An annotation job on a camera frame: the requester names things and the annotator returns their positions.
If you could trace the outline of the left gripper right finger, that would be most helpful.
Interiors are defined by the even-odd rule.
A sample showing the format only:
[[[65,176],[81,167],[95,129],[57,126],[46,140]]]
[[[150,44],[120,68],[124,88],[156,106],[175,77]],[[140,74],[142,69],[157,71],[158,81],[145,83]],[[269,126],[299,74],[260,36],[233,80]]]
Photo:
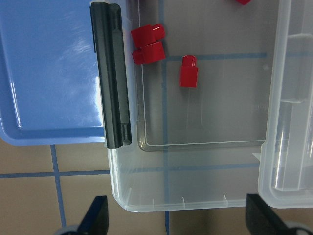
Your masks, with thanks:
[[[311,235],[304,225],[287,225],[258,194],[246,195],[246,227],[252,235]]]

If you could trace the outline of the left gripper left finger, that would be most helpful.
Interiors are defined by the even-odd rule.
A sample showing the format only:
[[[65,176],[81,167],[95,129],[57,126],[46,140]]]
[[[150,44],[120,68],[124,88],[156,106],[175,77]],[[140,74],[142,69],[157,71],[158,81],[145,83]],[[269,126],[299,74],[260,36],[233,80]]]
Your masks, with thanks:
[[[108,233],[108,199],[96,196],[79,225],[60,228],[56,235],[106,235]]]

